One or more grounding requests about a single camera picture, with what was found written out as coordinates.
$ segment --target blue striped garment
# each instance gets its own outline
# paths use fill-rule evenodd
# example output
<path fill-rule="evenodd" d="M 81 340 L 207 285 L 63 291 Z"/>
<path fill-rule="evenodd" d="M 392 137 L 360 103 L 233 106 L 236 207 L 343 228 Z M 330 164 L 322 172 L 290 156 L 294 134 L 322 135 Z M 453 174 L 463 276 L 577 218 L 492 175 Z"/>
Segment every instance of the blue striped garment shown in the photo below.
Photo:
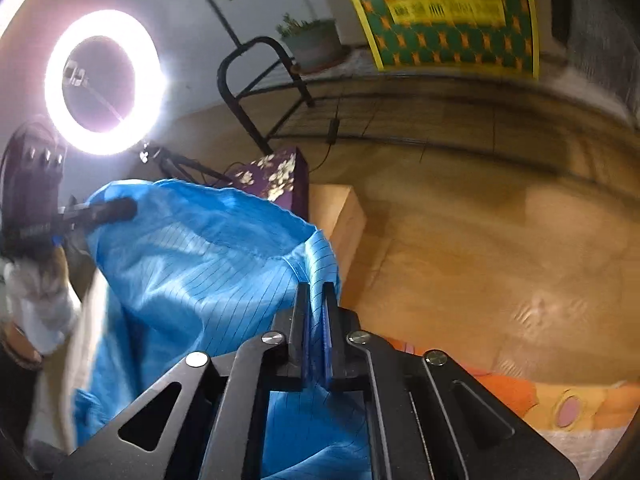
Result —
<path fill-rule="evenodd" d="M 322 233 L 290 212 L 235 189 L 177 180 L 114 182 L 90 202 L 138 202 L 131 222 L 89 236 L 111 287 L 87 391 L 78 390 L 78 444 L 189 352 L 235 351 L 311 286 L 310 377 L 301 393 L 273 392 L 263 477 L 369 480 L 360 394 L 329 394 L 322 373 L 322 283 L 339 288 Z"/>

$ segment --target person's hand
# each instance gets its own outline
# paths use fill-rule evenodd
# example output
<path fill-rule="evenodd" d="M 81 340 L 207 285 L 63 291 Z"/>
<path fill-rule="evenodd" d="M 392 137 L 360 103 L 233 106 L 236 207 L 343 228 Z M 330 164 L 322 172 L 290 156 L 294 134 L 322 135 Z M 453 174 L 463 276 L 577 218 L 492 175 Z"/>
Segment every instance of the person's hand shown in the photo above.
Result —
<path fill-rule="evenodd" d="M 68 280 L 65 253 L 56 248 L 49 260 L 19 260 L 4 268 L 7 306 L 12 318 L 5 328 L 9 345 L 33 360 L 25 341 L 41 355 L 65 340 L 78 317 L 80 301 Z"/>

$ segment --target green plant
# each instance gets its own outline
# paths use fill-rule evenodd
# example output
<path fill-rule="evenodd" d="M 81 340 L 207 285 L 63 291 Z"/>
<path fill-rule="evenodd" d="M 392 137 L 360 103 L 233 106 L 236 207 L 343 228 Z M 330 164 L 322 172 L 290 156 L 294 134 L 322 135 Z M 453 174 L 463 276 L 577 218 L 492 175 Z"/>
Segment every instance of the green plant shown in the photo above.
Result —
<path fill-rule="evenodd" d="M 296 36 L 301 32 L 315 28 L 322 23 L 322 20 L 313 20 L 312 22 L 306 22 L 303 20 L 302 22 L 299 22 L 298 20 L 293 19 L 288 12 L 282 17 L 282 21 L 284 22 L 284 25 L 278 25 L 276 27 L 276 31 L 282 38 Z"/>

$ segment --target silver screw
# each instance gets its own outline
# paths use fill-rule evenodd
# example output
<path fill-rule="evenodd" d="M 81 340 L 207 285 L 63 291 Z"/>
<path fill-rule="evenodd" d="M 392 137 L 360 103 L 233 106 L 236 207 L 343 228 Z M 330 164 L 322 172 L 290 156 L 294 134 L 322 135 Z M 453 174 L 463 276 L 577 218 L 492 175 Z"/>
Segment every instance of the silver screw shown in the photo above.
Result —
<path fill-rule="evenodd" d="M 371 334 L 364 332 L 364 330 L 356 330 L 349 334 L 349 341 L 356 343 L 356 345 L 364 345 L 369 339 L 371 339 Z"/>
<path fill-rule="evenodd" d="M 447 362 L 447 355 L 440 350 L 429 350 L 424 356 L 424 360 L 433 366 L 442 366 Z"/>
<path fill-rule="evenodd" d="M 207 361 L 209 361 L 209 356 L 204 352 L 191 352 L 189 355 L 187 355 L 185 361 L 191 368 L 200 368 L 201 366 L 207 364 Z"/>
<path fill-rule="evenodd" d="M 284 336 L 280 332 L 272 331 L 262 334 L 262 342 L 267 345 L 279 345 L 284 341 Z"/>

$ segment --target plant pot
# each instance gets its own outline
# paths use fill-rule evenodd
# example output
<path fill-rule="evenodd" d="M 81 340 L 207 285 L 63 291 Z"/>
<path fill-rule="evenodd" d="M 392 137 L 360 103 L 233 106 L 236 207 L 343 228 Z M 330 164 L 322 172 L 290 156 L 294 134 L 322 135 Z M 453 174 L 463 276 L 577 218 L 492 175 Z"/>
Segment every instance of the plant pot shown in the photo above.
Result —
<path fill-rule="evenodd" d="M 314 28 L 282 38 L 282 41 L 304 72 L 312 72 L 344 55 L 335 20 L 321 20 Z"/>

